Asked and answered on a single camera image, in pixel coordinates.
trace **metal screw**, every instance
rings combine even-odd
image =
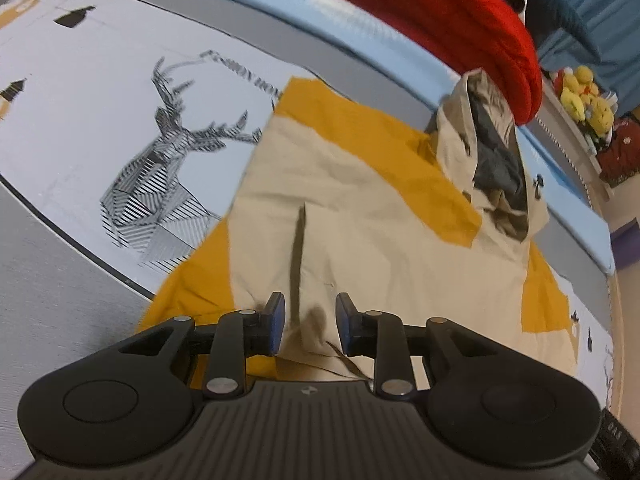
[[[414,386],[403,379],[389,379],[382,383],[382,391],[394,397],[402,397],[413,390]]]
[[[225,395],[234,392],[238,387],[231,377],[216,377],[207,382],[207,390],[211,393]]]

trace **blue curtain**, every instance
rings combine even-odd
[[[547,70],[580,64],[590,66],[599,83],[618,94],[622,115],[640,105],[640,0],[567,0],[574,6],[602,51],[602,62],[564,30],[546,38],[538,48]]]

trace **yellow cloth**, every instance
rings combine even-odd
[[[466,113],[456,110],[465,110],[467,84],[491,88],[474,74],[439,110],[433,139],[318,80],[293,79],[228,216],[169,276],[142,327],[177,314],[216,322],[234,308],[260,309],[278,290],[287,303],[279,359],[317,377],[370,375],[370,360],[348,363],[336,351],[335,295],[346,291],[360,310],[393,312],[407,324],[449,317],[573,373],[568,301],[529,241],[546,205],[531,199],[530,211],[512,212],[465,182],[474,161],[456,143],[474,132],[468,121],[465,132],[455,129]],[[512,121],[503,122],[508,133]],[[523,214],[526,232],[516,240],[505,228],[521,228]],[[276,368],[268,358],[247,367],[258,376]]]

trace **red knit fabric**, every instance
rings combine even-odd
[[[518,124],[542,103],[533,40],[504,0],[348,0],[387,22],[458,73],[484,68]]]

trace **bed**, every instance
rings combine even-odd
[[[0,0],[3,10],[15,2]],[[0,58],[12,59],[0,65],[0,87],[22,81],[9,92],[13,97],[0,121],[3,478],[30,461],[15,419],[21,393],[45,373],[135,329],[166,273],[228,207],[250,154],[249,134],[264,126],[291,75],[318,76],[346,97],[425,129],[437,92],[420,92],[412,77],[424,78],[430,67],[413,75],[402,73],[399,64],[387,70],[362,46],[369,23],[359,22],[357,14],[341,14],[332,7],[334,0],[321,3],[325,19],[365,32],[357,41],[329,37],[291,23],[277,2],[268,8],[237,0],[20,0],[27,6],[21,11],[25,16],[0,28]],[[375,29],[373,34],[390,42],[382,41],[382,47],[398,40]],[[71,43],[65,39],[69,34],[74,34]],[[410,68],[414,47],[406,48]],[[221,153],[197,153],[182,160],[180,186],[189,195],[181,211],[190,227],[159,219],[158,231],[139,241],[138,234],[113,228],[104,196],[126,178],[131,164],[148,163],[139,155],[158,134],[158,87],[152,79],[167,66],[174,67],[177,84],[192,81],[184,89],[184,124],[223,121],[247,131],[249,140],[222,152],[224,159],[211,158]],[[68,89],[70,80],[86,77],[100,84]],[[430,84],[452,85],[457,77],[444,67],[432,72]],[[31,108],[25,99],[29,92]],[[238,95],[249,104],[236,106],[232,97]],[[208,102],[208,96],[218,102]],[[224,110],[223,117],[202,112],[209,108]],[[46,135],[38,134],[42,143],[34,144],[30,132],[45,127]],[[579,175],[546,132],[531,124],[528,134],[555,161],[563,189],[589,203]],[[89,149],[86,139],[95,138],[101,139],[99,147]],[[79,157],[86,163],[76,165]],[[216,169],[202,178],[202,168],[212,160]],[[172,237],[159,238],[160,232]],[[580,344],[588,345],[578,368],[585,368],[585,381],[604,405],[613,351],[607,275],[562,212],[552,209],[536,241],[585,306],[575,314],[585,321]]]

